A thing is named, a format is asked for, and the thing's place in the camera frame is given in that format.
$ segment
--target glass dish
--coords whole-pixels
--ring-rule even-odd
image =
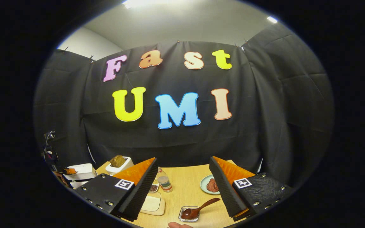
[[[200,218],[200,213],[201,213],[201,211],[198,213],[198,216],[195,218],[195,219],[182,219],[181,218],[181,216],[183,215],[183,212],[185,211],[185,209],[188,209],[188,208],[190,208],[190,209],[197,209],[197,208],[199,208],[198,206],[183,206],[182,208],[181,208],[181,210],[180,210],[180,215],[178,216],[178,219],[180,220],[180,221],[182,221],[182,222],[197,222],[198,221],[198,219]]]

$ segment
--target white container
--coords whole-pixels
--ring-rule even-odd
[[[83,184],[85,184],[85,183],[87,183],[87,181],[82,181],[82,182],[70,182],[70,185],[74,188],[74,189],[76,189],[76,188],[78,188],[78,187],[80,187],[81,185],[83,185]]]
[[[127,168],[134,166],[132,159],[130,157],[123,157],[123,158],[126,159],[126,161],[119,168],[111,166],[111,163],[109,163],[109,165],[105,167],[105,170],[109,173],[109,175],[113,176],[122,170],[126,170]]]
[[[70,181],[92,179],[97,176],[97,172],[91,163],[69,166],[68,168],[75,169],[75,171],[77,172],[77,173],[70,174],[70,175],[63,174],[64,177]]]

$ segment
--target colorful foam letter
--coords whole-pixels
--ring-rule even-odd
[[[225,51],[219,50],[212,52],[212,55],[216,57],[216,65],[219,66],[219,68],[228,70],[232,68],[232,64],[226,63],[226,58],[230,58],[229,54],[225,54]]]
[[[157,66],[163,61],[160,58],[160,51],[158,50],[153,50],[144,53],[141,59],[142,61],[140,61],[139,67],[142,69],[148,68],[149,66]]]
[[[197,114],[197,98],[198,94],[195,92],[188,92],[182,97],[179,106],[168,94],[158,95],[155,100],[160,105],[160,123],[158,128],[167,129],[171,128],[172,124],[168,121],[168,116],[178,127],[183,120],[185,114],[185,120],[182,124],[184,126],[194,126],[201,123]]]
[[[204,62],[200,60],[202,55],[199,52],[187,52],[184,55],[184,65],[188,69],[201,69],[204,67]]]
[[[136,87],[132,89],[135,95],[135,110],[133,112],[126,112],[125,110],[125,96],[128,94],[126,90],[118,90],[113,92],[115,115],[121,121],[129,122],[135,121],[142,116],[143,113],[143,93],[146,91],[145,87]]]
[[[229,93],[227,89],[214,89],[210,92],[215,96],[216,101],[216,120],[226,120],[232,117],[232,113],[229,112],[229,108],[227,107],[227,98],[226,95]]]
[[[107,67],[107,72],[105,74],[105,78],[103,80],[104,82],[110,81],[116,77],[115,72],[119,72],[120,65],[122,65],[122,63],[118,61],[122,62],[126,61],[126,55],[107,61],[108,67]]]

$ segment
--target wooden table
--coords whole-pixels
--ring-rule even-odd
[[[98,168],[97,173],[107,174],[105,167],[108,164],[109,162],[106,162]],[[164,192],[160,187],[158,188],[158,192],[161,193],[161,197],[165,200],[164,214],[155,216],[139,213],[138,219],[132,222],[132,224],[145,228],[166,228],[169,222],[177,222],[179,224],[191,225],[194,228],[222,228],[244,220],[241,219],[234,222],[227,214],[222,200],[220,200],[202,209],[200,219],[197,222],[181,222],[178,219],[181,207],[201,206],[212,198],[221,199],[221,196],[205,193],[200,187],[201,180],[207,175],[212,174],[209,170],[209,164],[176,168],[162,167],[162,169],[167,173],[173,186],[172,192]]]

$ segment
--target letter m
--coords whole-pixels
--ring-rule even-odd
[[[198,94],[195,92],[189,92],[184,94],[179,106],[168,94],[158,95],[155,100],[160,105],[160,123],[158,128],[167,129],[171,128],[172,124],[168,120],[170,116],[171,120],[178,127],[183,120],[185,114],[185,120],[182,124],[184,126],[194,126],[201,123],[197,115],[197,98]]]

